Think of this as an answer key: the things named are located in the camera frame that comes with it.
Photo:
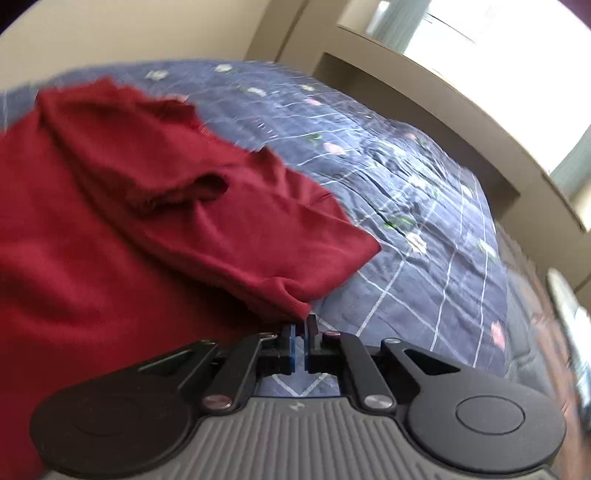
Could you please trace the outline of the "red long-sleeve sweater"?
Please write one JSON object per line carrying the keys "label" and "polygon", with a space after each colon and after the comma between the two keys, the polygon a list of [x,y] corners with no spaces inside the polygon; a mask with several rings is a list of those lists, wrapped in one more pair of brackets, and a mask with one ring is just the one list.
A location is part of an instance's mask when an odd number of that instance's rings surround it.
{"label": "red long-sleeve sweater", "polygon": [[303,320],[380,251],[328,189],[193,105],[103,78],[1,135],[1,475],[36,405],[200,338]]}

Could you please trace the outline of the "blue plaid floral quilt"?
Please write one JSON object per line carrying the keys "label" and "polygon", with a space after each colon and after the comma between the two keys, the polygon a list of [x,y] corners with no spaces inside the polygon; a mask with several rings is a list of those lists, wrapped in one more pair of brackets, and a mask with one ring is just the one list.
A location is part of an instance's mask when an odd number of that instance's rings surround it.
{"label": "blue plaid floral quilt", "polygon": [[[270,147],[327,188],[381,245],[312,307],[324,328],[388,336],[481,370],[506,371],[506,274],[475,176],[414,127],[274,64],[165,61],[73,70],[197,107],[247,149]],[[60,166],[1,155],[1,404],[31,409],[94,374],[200,338],[232,342],[256,320],[222,291],[119,238]]]}

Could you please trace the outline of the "dark quilted mattress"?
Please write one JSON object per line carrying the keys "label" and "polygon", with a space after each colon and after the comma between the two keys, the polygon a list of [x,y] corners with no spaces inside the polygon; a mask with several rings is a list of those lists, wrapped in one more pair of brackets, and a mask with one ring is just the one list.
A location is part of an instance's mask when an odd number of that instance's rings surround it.
{"label": "dark quilted mattress", "polygon": [[507,377],[553,398],[568,431],[590,438],[590,402],[577,390],[570,349],[548,290],[546,274],[502,227],[497,228],[507,271]]}

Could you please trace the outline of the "white floral pillow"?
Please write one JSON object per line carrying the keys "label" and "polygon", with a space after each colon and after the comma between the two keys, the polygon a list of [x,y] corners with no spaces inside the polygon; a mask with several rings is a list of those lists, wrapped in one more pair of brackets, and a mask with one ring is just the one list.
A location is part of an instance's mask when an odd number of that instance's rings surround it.
{"label": "white floral pillow", "polygon": [[590,315],[580,304],[566,278],[555,268],[546,274],[548,290],[570,349],[577,390],[590,402]]}

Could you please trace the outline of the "right teal curtain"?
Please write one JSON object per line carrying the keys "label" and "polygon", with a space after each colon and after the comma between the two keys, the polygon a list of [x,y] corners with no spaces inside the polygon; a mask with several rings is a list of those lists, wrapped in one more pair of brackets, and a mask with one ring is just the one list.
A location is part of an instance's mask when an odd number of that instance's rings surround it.
{"label": "right teal curtain", "polygon": [[587,129],[550,175],[586,226],[590,225],[590,137]]}

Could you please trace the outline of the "teal curtain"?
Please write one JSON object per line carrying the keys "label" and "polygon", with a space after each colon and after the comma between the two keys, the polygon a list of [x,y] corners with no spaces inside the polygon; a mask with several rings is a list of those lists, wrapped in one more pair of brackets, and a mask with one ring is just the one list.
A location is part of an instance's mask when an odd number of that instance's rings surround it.
{"label": "teal curtain", "polygon": [[389,49],[404,53],[430,4],[430,0],[391,1],[370,36]]}
{"label": "teal curtain", "polygon": [[586,226],[590,225],[590,137],[587,129],[550,175]]}

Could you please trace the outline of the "left teal curtain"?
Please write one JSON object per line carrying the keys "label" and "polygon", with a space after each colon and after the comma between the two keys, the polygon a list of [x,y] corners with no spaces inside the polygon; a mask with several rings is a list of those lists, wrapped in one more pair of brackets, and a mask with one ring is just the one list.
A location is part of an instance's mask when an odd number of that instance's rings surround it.
{"label": "left teal curtain", "polygon": [[391,1],[370,36],[389,49],[404,53],[430,4],[430,0]]}

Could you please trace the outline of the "bright window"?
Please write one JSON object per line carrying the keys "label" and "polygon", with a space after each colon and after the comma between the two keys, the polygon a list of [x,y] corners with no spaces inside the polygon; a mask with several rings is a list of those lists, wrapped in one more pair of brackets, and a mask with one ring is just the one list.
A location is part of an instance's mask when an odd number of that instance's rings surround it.
{"label": "bright window", "polygon": [[[378,4],[369,36],[390,2]],[[402,54],[480,107],[548,173],[590,125],[590,29],[559,1],[431,1]]]}

